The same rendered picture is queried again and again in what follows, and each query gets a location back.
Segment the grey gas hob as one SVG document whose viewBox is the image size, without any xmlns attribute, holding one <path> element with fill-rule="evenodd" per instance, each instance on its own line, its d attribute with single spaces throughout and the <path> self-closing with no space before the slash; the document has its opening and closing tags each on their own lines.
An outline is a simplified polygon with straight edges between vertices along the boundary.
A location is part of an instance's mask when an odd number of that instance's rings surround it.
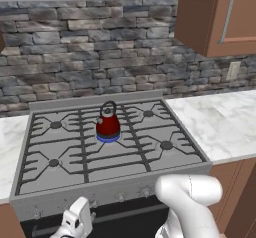
<svg viewBox="0 0 256 238">
<path fill-rule="evenodd" d="M 114 101 L 120 138 L 96 136 L 100 107 Z M 11 189 L 19 220 L 60 214 L 79 197 L 99 206 L 154 194 L 165 174 L 206 174 L 212 163 L 167 105 L 160 90 L 30 104 L 30 114 Z"/>
</svg>

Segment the black oven door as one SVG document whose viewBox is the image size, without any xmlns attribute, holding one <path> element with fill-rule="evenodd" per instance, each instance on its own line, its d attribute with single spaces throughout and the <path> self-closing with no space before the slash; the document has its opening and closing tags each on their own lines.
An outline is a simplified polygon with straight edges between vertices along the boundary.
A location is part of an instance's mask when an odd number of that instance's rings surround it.
<svg viewBox="0 0 256 238">
<path fill-rule="evenodd" d="M 155 238 L 166 221 L 168 207 L 155 196 L 99 206 L 93 230 L 87 238 Z M 26 238 L 49 238 L 62 221 L 62 215 L 52 215 L 39 220 L 23 221 L 21 227 Z"/>
</svg>

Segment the brown wooden wall cupboard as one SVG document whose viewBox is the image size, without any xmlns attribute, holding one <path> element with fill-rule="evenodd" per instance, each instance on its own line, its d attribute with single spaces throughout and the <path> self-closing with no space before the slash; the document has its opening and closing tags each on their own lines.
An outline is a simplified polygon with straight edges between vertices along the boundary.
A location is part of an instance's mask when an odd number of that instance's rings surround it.
<svg viewBox="0 0 256 238">
<path fill-rule="evenodd" d="M 179 0 L 174 38 L 205 57 L 256 54 L 256 0 L 234 0 L 226 37 L 220 40 L 230 0 Z"/>
</svg>

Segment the beige wall socket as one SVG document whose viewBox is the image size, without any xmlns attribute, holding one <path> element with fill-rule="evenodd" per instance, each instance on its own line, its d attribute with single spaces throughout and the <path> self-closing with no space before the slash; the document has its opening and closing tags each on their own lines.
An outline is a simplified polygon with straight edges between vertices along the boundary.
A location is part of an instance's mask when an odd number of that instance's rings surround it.
<svg viewBox="0 0 256 238">
<path fill-rule="evenodd" d="M 240 64 L 241 64 L 240 61 L 230 63 L 228 73 L 226 76 L 227 81 L 235 80 L 237 78 L 237 75 L 240 69 Z"/>
</svg>

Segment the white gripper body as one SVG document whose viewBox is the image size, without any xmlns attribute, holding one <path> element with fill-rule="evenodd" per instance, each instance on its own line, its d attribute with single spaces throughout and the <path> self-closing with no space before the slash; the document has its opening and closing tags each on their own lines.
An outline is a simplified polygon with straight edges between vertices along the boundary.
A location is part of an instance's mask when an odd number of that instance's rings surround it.
<svg viewBox="0 0 256 238">
<path fill-rule="evenodd" d="M 59 228 L 50 238 L 62 238 L 66 233 L 66 229 Z"/>
</svg>

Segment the red kettle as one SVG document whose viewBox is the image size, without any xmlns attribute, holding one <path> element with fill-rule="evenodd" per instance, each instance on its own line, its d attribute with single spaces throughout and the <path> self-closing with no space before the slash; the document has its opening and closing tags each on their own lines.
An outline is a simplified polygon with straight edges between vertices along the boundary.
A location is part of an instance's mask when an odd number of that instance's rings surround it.
<svg viewBox="0 0 256 238">
<path fill-rule="evenodd" d="M 96 123 L 96 136 L 99 141 L 112 143 L 120 138 L 120 122 L 116 110 L 114 101 L 106 101 L 100 107 L 100 116 Z"/>
</svg>

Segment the brown wooden base cupboard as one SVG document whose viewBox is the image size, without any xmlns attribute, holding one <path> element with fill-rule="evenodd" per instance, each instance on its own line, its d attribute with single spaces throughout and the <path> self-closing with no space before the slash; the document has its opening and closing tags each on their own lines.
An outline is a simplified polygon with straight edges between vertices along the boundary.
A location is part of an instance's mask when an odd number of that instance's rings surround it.
<svg viewBox="0 0 256 238">
<path fill-rule="evenodd" d="M 221 234 L 225 233 L 255 164 L 256 158 L 250 158 L 214 165 L 211 168 L 210 175 L 216 177 L 223 188 L 221 200 L 210 206 Z"/>
<path fill-rule="evenodd" d="M 0 205 L 0 238 L 26 238 L 10 204 Z"/>
</svg>

